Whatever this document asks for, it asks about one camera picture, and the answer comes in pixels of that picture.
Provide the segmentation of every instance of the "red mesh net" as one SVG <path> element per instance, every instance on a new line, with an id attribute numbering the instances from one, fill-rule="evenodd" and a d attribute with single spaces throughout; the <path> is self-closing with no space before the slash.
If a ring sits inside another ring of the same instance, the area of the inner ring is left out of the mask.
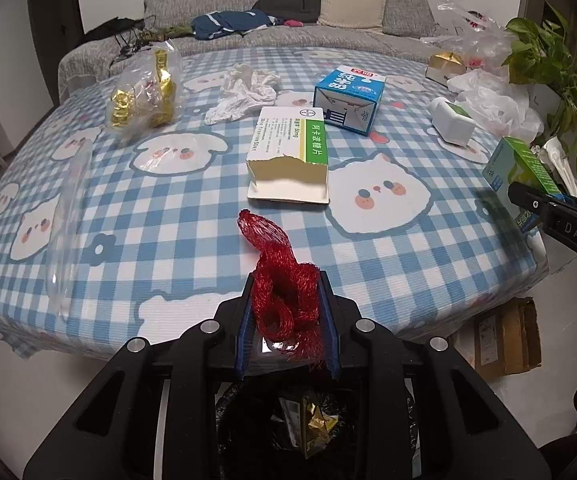
<path id="1" fill-rule="evenodd" d="M 270 220 L 244 209 L 237 224 L 260 252 L 252 287 L 257 329 L 296 358 L 321 360 L 319 269 L 298 264 L 288 236 Z"/>

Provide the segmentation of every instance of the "blue and white box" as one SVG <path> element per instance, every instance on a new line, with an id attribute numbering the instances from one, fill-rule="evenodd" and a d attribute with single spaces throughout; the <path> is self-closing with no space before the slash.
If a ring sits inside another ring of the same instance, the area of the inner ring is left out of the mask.
<path id="1" fill-rule="evenodd" d="M 383 75 L 339 66 L 315 85 L 313 107 L 323 110 L 325 122 L 367 136 L 384 81 Z"/>

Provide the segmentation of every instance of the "sofa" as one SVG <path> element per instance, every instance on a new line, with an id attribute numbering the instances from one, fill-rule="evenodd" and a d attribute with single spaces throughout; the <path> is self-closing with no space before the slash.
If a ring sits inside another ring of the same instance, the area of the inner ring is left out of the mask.
<path id="1" fill-rule="evenodd" d="M 155 16 L 158 28 L 190 23 L 213 10 L 248 10 L 257 0 L 144 0 L 144 16 Z M 433 36 L 435 20 L 428 0 L 386 0 L 383 34 L 348 28 L 307 25 L 300 28 L 270 27 L 240 36 L 233 34 L 211 41 L 192 37 L 171 40 L 182 56 L 201 52 L 253 46 L 321 46 L 378 52 L 421 62 L 437 49 L 417 38 Z M 60 102 L 75 89 L 90 86 L 121 73 L 140 53 L 113 62 L 120 53 L 116 38 L 91 41 L 72 50 L 58 68 Z"/>

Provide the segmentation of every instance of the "potted plant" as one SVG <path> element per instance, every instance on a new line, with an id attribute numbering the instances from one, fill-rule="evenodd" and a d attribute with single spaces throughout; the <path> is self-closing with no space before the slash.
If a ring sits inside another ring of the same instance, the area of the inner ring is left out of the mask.
<path id="1" fill-rule="evenodd" d="M 548 85 L 560 97 L 556 112 L 547 115 L 547 131 L 533 145 L 542 146 L 551 136 L 557 136 L 569 158 L 575 159 L 577 171 L 577 56 L 567 47 L 568 21 L 550 4 L 549 7 L 559 23 L 545 20 L 540 27 L 526 18 L 508 22 L 507 30 L 519 39 L 512 42 L 512 53 L 504 65 L 508 65 L 511 83 Z M 570 147 L 562 139 L 568 132 L 574 134 Z"/>

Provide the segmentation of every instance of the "beige pillow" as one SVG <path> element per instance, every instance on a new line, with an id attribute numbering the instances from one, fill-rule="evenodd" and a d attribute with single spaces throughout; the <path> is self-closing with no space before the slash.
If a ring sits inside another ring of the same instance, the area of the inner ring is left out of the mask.
<path id="1" fill-rule="evenodd" d="M 320 25 L 382 32 L 386 0 L 321 0 Z"/>

